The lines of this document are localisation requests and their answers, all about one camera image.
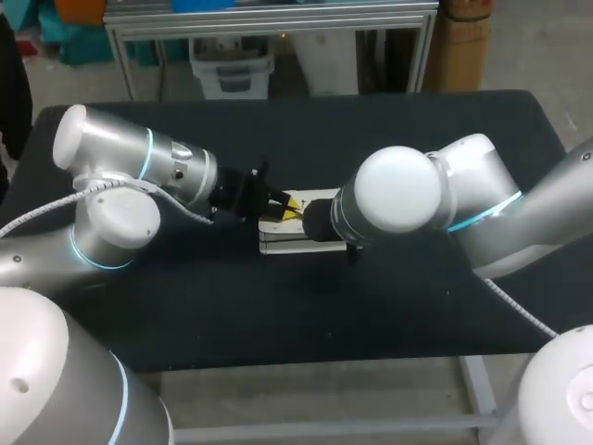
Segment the yellow object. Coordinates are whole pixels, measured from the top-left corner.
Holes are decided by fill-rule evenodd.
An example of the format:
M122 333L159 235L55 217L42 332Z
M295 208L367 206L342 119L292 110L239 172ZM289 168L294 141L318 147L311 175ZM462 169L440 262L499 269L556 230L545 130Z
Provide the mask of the yellow object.
M300 206L298 205L298 203L293 199L293 197L290 197L290 199L288 199L288 207L290 209L296 209L296 210L301 210ZM293 211L287 209L284 212L284 215L282 217L282 221L286 221L286 220L292 220L294 218L302 218L303 215L301 215L298 211Z

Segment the plastic bin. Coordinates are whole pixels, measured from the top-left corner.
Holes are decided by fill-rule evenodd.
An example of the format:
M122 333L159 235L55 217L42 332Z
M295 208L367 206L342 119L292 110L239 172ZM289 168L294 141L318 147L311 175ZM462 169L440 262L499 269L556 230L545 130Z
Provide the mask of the plastic bin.
M234 0L171 0L170 6L173 12L200 12L212 11L232 7Z
M189 44L192 72L202 84L207 100L267 99L270 74L274 71L273 53L240 60L202 60L196 39Z

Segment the white cable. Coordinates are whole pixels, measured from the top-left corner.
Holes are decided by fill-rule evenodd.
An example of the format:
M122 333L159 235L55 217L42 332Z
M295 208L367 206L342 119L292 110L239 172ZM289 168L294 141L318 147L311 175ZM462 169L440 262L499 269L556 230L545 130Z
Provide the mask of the white cable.
M182 203L180 203L177 199L172 197L170 194L168 194L165 190L160 188L158 185L154 185L152 183L149 183L148 181L143 181L141 179L133 179L133 178L125 179L124 181L127 184L134 186L135 188L137 188L138 190L140 190L142 192L151 193L154 195L158 195L160 197L164 197L167 201L170 202L170 204L172 204L175 208L177 208L177 210L179 210L185 216L187 216L188 218L191 218L194 221L198 221L199 223L208 224L208 225L211 225L214 223L213 221L209 220L208 218L206 218L202 215L198 215L197 213L193 213L192 211L186 209Z
M123 187L126 185L128 185L128 186L131 185L134 188L137 188L138 190L140 190L144 193L152 193L152 194L158 195L160 197L164 197L167 201L170 202L170 204L172 204L175 208L177 208L177 210L179 210L185 216L187 216L188 218L191 218L194 221L198 221L199 223L208 224L208 225L213 224L213 221L209 220L208 218L206 218L202 215L198 215L197 213L193 213L190 210L186 209L179 201L177 201L177 199L175 199L174 197L169 195L167 192L165 192L163 189L161 189L157 185L151 184L147 181L137 180L137 179L133 179L133 178L124 178L124 177L122 177L121 179L112 179L112 178L108 178L108 174L105 174L105 175L103 175L103 174L81 175L81 176L74 178L74 181L73 181L74 188L77 188L77 184L80 184L81 181L89 181L89 180L97 180L97 181L107 180L107 181L101 182L96 185L91 185L78 193L74 193L67 197L57 199L56 201L50 202L49 204L45 204L44 206L42 206L38 209L28 211L24 215L19 216L17 219L9 222L2 229L0 229L0 238L3 238L9 232L13 231L14 229L16 229L20 225L26 223L27 221L37 218L38 216L41 216L41 215L47 213L48 211L59 209L60 207L64 207L69 204L81 201L81 200L85 199L86 197L89 197L90 195L103 192L105 190L108 190L109 188Z
M27 221L30 221L33 218L37 218L38 216L41 216L44 213L47 213L48 211L59 209L60 207L67 206L74 202L78 202L82 199L85 199L86 197L89 197L92 194L103 192L105 190L108 190L109 188L122 187L125 185L126 185L126 182L122 181L122 180L110 181L110 182L106 182L106 183L93 185L91 187L88 187L88 188L82 190L81 192L74 193L67 197L63 197L56 201L50 202L49 204L45 204L44 206L42 206L38 209L28 211L24 215L19 216L17 219L9 222L2 229L0 229L0 238L6 236L9 232L13 231L14 229L16 229L20 225L26 223Z
M531 313L529 313L523 306L521 306L518 302L516 302L514 299L512 299L509 294L507 294L504 290L502 290L500 287L498 287L496 285L496 283L494 283L494 281L492 281L488 278L485 278L484 282L486 283L486 285L488 287L490 287L494 291L495 294L497 294L499 297L501 297L507 303L509 303L513 309L515 309L517 312L519 312L523 317L525 317L527 320L529 320L536 327L538 327L539 329L544 331L546 334L548 334L552 338L555 338L558 336L558 333L556 331L553 331L552 329L547 327L545 324L543 324L542 322L537 320L537 318L534 317Z

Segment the cardboard box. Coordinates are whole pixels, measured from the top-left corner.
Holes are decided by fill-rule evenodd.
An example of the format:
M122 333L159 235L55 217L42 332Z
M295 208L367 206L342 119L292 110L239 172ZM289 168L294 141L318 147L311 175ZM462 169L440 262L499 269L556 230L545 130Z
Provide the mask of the cardboard box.
M435 93L479 90L489 33L490 19L455 21L439 14L423 90Z
M487 19L492 0L441 0L441 7L452 19Z

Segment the table leg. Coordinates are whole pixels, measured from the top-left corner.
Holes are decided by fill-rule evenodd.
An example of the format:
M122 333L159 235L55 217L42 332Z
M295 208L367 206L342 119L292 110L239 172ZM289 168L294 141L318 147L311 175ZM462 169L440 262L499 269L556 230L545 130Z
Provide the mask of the table leg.
M414 41L414 49L413 49L413 52L411 55L410 77L408 78L408 88L406 88L406 91L408 93L416 93L417 92L418 74L420 73L420 61L422 59L424 41L426 40L426 30L427 29L428 28L427 28L426 18L424 18L423 25L420 27L420 29L416 33L416 39Z
M485 430L485 434L480 437L480 445L507 445L510 438L520 431L521 425L519 423L519 386L523 374L533 355L530 355L521 369L512 379L511 386L507 393L507 397L502 406L497 410L498 424L494 428Z
M420 67L418 72L418 82L416 83L416 92L420 93L423 89L424 71L426 70L426 62L428 61L428 55L430 54L430 43L433 40L433 31L435 30L436 15L430 14L426 16L428 22L426 37L424 39L423 54L420 59Z
M460 357L461 373L465 381L470 404L474 414L488 415L495 412L497 403L490 385L490 377L481 355ZM488 431L480 428L477 431L481 444Z
M130 57L128 56L126 43L120 39L117 32L115 31L113 32L113 39L115 40L115 44L119 50L121 72L123 79L126 82L126 87L128 88L128 96L131 100L137 100L138 94L136 94L136 86L133 82L132 67L130 66Z
M408 79L408 88L406 89L408 93L420 93L422 90L424 69L426 68L426 60L428 60L434 26L435 16L432 14L426 15L414 43L410 64L410 77Z
M157 53L158 60L158 90L157 90L157 101L162 101L163 92L165 89L165 72L167 67L167 51L162 40L155 41L155 51Z
M132 99L132 88L130 86L130 79L128 78L128 73L123 66L123 62L121 59L121 52L120 46L118 45L119 36L114 29L106 27L107 31L107 38L109 39L109 44L111 45L111 52L113 53L113 58L115 59L115 63L120 69L120 75L123 80L123 83L126 87L126 92L128 93L128 97Z

